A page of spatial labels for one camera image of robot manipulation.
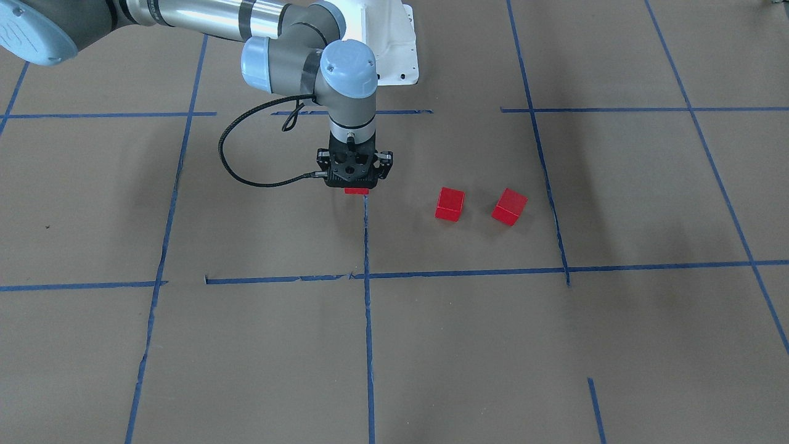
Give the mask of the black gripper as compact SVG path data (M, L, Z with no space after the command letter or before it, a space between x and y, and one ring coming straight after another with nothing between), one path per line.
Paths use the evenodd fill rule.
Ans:
M356 143L349 137L345 142L330 135L327 148L317 150L316 163L321 169L318 177L329 187L373 189L386 179L393 166L391 151L375 149L375 137Z

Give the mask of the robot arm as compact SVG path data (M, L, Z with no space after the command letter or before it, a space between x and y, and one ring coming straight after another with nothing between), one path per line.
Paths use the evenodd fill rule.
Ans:
M347 40L346 18L330 1L308 6L276 1L3 1L3 48L20 59L53 67L113 31L129 25L183 28L241 42L245 82L274 99L231 121L218 141L223 168L247 186L229 165L225 142L254 113L293 102L282 131L294 129L303 107L326 107L330 136L317 151L318 171L300 179L323 179L330 187L373 189L393 166L377 138L377 60L363 42Z

